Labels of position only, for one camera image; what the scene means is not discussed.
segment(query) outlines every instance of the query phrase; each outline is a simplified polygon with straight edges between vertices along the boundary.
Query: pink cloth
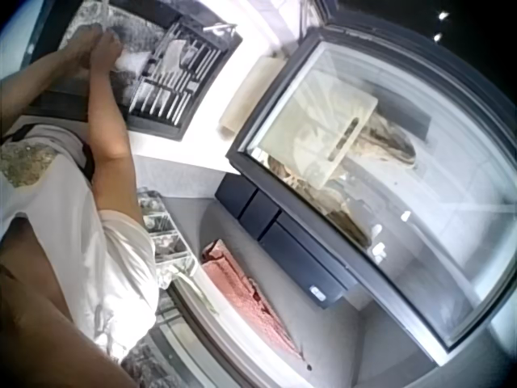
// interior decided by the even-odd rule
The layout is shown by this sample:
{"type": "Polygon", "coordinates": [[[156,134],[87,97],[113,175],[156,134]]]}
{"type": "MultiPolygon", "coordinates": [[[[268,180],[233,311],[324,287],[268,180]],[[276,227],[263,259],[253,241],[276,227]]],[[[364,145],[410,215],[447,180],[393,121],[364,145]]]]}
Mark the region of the pink cloth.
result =
{"type": "Polygon", "coordinates": [[[257,284],[241,270],[221,240],[204,249],[202,267],[244,320],[271,344],[303,359],[257,284]]]}

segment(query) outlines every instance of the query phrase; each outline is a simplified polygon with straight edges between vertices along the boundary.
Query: display case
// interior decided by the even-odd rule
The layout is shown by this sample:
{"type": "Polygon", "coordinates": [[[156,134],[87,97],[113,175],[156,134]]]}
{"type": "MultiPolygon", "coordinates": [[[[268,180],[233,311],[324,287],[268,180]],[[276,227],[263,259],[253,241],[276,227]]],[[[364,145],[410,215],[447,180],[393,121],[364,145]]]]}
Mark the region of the display case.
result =
{"type": "Polygon", "coordinates": [[[443,365],[515,288],[515,106],[431,39],[338,21],[227,156],[443,365]]]}

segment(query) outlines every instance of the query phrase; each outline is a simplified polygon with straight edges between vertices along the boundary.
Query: drawer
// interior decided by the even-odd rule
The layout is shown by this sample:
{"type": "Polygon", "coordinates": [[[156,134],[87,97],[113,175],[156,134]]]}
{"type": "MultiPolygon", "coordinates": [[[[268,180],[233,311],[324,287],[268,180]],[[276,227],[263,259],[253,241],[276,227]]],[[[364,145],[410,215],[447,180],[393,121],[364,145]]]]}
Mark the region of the drawer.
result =
{"type": "Polygon", "coordinates": [[[262,192],[257,192],[253,200],[245,208],[244,213],[239,218],[239,222],[251,237],[258,240],[275,219],[279,210],[273,201],[262,194],[262,192]]]}
{"type": "Polygon", "coordinates": [[[226,210],[239,218],[257,188],[241,175],[226,174],[216,192],[216,198],[226,210]]]}
{"type": "Polygon", "coordinates": [[[357,284],[357,280],[319,242],[311,237],[286,213],[281,213],[277,222],[305,248],[345,289],[357,284]]]}
{"type": "Polygon", "coordinates": [[[345,289],[279,223],[273,223],[260,245],[320,307],[344,294],[345,289]]]}

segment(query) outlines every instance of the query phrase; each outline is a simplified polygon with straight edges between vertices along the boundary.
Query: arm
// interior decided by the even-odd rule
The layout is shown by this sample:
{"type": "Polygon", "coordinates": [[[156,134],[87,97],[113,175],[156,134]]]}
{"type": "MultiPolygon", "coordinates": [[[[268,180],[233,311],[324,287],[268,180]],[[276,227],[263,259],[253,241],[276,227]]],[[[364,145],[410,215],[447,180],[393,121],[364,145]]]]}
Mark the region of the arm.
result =
{"type": "Polygon", "coordinates": [[[93,193],[98,210],[116,210],[143,225],[128,131],[109,78],[121,49],[106,32],[91,54],[88,142],[95,160],[93,193]]]}
{"type": "Polygon", "coordinates": [[[79,28],[65,48],[51,53],[0,82],[0,133],[3,135],[23,110],[61,76],[79,67],[98,37],[98,26],[79,28]]]}

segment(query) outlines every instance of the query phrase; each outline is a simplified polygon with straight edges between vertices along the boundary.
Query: woman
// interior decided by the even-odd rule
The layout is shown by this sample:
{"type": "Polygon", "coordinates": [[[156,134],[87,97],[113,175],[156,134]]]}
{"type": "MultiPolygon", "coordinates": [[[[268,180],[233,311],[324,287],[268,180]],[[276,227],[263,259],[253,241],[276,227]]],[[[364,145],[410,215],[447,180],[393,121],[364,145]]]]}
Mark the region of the woman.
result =
{"type": "Polygon", "coordinates": [[[90,148],[51,125],[2,139],[0,355],[23,384],[125,386],[98,349],[121,361],[154,324],[154,248],[109,80],[121,49],[111,32],[84,27],[64,49],[2,81],[3,134],[57,77],[90,65],[90,148]]]}

